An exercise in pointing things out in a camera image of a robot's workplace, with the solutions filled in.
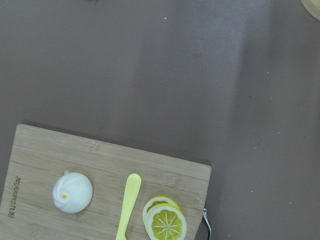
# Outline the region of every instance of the metal handle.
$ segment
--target metal handle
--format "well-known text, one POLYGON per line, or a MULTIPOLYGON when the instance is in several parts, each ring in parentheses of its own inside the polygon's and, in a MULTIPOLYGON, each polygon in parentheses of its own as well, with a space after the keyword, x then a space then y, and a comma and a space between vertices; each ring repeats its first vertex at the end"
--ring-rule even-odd
POLYGON ((208 239, 207 240, 211 240, 212 230, 211 230, 210 223, 208 221, 207 208, 206 207, 204 207, 204 209, 203 209, 202 219, 205 221, 205 223, 206 223, 206 225, 208 227, 208 230, 209 230, 208 239))

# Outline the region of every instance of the tabletop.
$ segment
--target tabletop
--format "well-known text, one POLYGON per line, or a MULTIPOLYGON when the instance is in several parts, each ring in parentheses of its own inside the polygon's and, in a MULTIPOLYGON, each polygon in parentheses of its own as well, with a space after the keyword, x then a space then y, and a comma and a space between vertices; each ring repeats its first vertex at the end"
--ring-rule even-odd
POLYGON ((0 195, 27 124, 210 165, 214 240, 319 238, 320 22, 300 1, 2 0, 0 22, 0 195))

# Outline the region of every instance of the wooden cutting board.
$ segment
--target wooden cutting board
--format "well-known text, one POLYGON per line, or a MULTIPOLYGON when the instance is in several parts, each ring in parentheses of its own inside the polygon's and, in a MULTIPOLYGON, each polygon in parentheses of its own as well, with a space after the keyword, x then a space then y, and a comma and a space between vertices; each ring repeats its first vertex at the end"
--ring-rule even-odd
POLYGON ((126 237, 148 240, 142 221, 155 196, 174 199, 186 217, 186 240, 202 219, 211 167, 174 157, 29 125, 16 128, 0 206, 3 240, 114 240, 128 175, 142 178, 126 237), (65 170, 86 175, 91 203, 67 214, 55 207, 53 187, 65 170))

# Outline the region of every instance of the plastic spoon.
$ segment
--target plastic spoon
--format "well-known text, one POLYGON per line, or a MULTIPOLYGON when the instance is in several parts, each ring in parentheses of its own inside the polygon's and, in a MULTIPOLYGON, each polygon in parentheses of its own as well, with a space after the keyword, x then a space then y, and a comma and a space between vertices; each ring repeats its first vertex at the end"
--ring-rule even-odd
POLYGON ((137 200, 140 186, 141 186, 141 177, 136 173, 130 174, 125 184, 120 222, 119 222, 118 231, 116 233, 115 240, 127 240, 126 230, 127 230, 131 213, 134 209, 134 206, 137 200))

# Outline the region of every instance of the cutting board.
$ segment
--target cutting board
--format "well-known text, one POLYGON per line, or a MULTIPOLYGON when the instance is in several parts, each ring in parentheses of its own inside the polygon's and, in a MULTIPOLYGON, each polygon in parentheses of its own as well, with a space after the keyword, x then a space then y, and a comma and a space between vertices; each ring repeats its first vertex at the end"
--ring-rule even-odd
POLYGON ((211 167, 161 154, 25 124, 16 128, 0 206, 0 239, 114 240, 127 177, 142 178, 127 232, 148 240, 142 221, 155 196, 174 199, 186 217, 186 240, 194 240, 202 219, 211 167), (89 178, 91 203, 68 214, 55 207, 52 190, 64 171, 89 178))

